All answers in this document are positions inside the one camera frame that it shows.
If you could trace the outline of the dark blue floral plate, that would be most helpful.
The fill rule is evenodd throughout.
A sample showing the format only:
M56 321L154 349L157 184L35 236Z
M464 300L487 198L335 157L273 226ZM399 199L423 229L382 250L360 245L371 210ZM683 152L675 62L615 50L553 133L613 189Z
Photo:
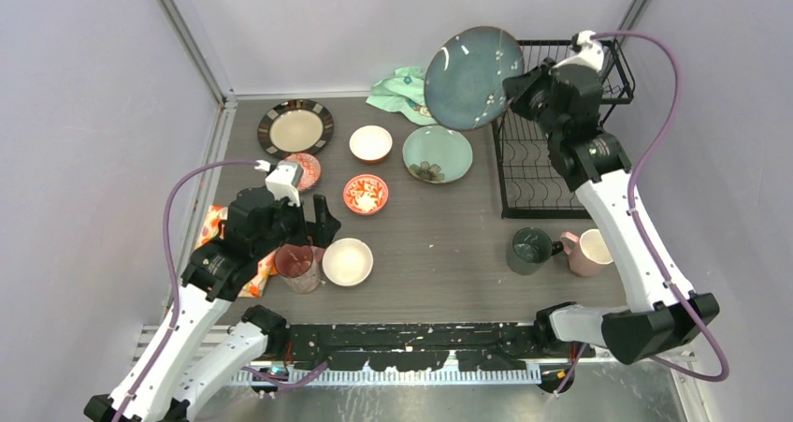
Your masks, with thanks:
M507 108L503 81L525 73L518 40L493 26L469 28L445 42L425 72L425 106L451 130L492 123Z

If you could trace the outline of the black rimmed cream plate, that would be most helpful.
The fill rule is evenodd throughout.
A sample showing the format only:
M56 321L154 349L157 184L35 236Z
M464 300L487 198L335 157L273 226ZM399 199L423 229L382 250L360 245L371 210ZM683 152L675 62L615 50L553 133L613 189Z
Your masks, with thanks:
M320 152L334 131L335 120L326 106L310 99L290 99L265 113L256 135L265 153L285 159L294 153Z

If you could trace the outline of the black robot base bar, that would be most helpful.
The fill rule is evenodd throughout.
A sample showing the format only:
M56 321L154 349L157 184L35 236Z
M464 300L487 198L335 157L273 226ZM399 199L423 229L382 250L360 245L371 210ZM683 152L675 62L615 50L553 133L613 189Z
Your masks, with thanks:
M261 360L311 370L437 371L455 357L460 371L518 371L530 360L567 363L571 343L541 345L530 324L292 324Z

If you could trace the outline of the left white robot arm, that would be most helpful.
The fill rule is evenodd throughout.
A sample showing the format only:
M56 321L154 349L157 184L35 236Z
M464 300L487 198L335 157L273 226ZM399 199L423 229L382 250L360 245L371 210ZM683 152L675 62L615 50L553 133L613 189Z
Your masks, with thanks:
M285 353L286 320L253 305L230 335L194 360L261 260L284 245L326 248L333 241L340 221L325 196L312 200L315 218L309 221L302 205L277 199L265 187L240 191L218 234L191 254L178 295L144 354L111 393L91 397L84 414L92 421L190 421L237 371L258 357Z

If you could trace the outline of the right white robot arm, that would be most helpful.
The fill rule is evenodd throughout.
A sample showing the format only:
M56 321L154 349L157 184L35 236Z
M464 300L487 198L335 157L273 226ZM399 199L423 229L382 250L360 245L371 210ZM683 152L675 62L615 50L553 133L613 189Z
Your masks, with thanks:
M599 123L601 84L586 65L544 63L503 81L513 112L536 123L546 137L554 170L597 225L625 288L624 309L573 302L537 313L534 344L557 357L571 342L605 347L624 364L682 347L699 335L720 307L699 293L659 239L619 140Z

